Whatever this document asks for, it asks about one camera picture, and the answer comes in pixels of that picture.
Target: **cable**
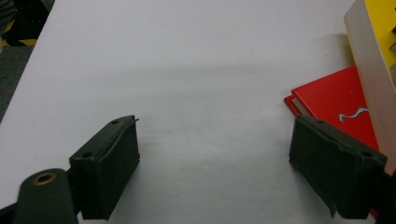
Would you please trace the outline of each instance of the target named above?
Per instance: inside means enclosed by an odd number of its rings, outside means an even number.
[[[8,0],[8,2],[4,3],[3,5],[0,6],[0,8],[5,7],[6,5],[8,5],[8,3],[10,3],[11,0]]]
[[[5,11],[8,11],[8,10],[11,10],[12,8],[15,8],[14,5],[8,7],[7,5],[9,5],[9,3],[11,3],[11,0],[8,0],[8,1],[5,2],[3,5],[0,6],[0,13],[5,12]],[[16,12],[17,12],[17,11],[12,11],[12,12],[9,12],[8,14],[6,14],[6,15],[2,15],[2,16],[0,16],[0,19],[9,17],[9,16],[15,14]]]
[[[12,7],[6,7],[6,8],[3,8],[3,9],[0,8],[0,12],[7,11],[7,10],[12,9],[12,8],[15,8],[15,7],[12,6]]]
[[[11,16],[11,15],[14,15],[16,12],[17,12],[17,11],[13,11],[13,12],[11,12],[11,13],[8,13],[8,14],[4,15],[4,16],[1,16],[0,19],[9,17],[9,16]]]

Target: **white table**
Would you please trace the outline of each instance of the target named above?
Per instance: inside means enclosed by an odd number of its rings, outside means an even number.
[[[142,158],[108,223],[374,223],[332,219],[289,164],[283,98],[353,64],[352,3],[56,0],[0,126],[0,207],[135,114]]]

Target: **white squiggle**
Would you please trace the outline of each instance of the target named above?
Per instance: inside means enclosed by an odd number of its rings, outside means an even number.
[[[362,113],[362,112],[369,112],[369,109],[360,107],[360,108],[358,109],[358,111],[356,111],[356,113],[355,113],[354,115],[352,115],[352,116],[347,116],[347,115],[345,115],[345,114],[339,114],[339,115],[338,115],[338,118],[340,119],[340,122],[344,122],[344,118],[354,119],[354,118],[356,118],[356,117],[357,117],[360,113]]]

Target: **red folder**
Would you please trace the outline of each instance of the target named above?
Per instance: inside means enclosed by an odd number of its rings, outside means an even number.
[[[294,115],[322,119],[378,150],[356,66],[293,89],[285,103]]]

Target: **screw hole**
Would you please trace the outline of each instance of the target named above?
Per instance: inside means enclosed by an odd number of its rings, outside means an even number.
[[[373,157],[373,154],[371,154],[370,152],[362,152],[361,155],[365,157]]]
[[[89,158],[91,156],[92,156],[91,152],[85,152],[84,154],[82,154],[82,158],[85,158],[85,159],[87,159],[87,158]]]
[[[46,185],[46,184],[52,182],[55,178],[56,178],[55,173],[45,173],[43,175],[36,177],[33,180],[33,184],[36,186]]]

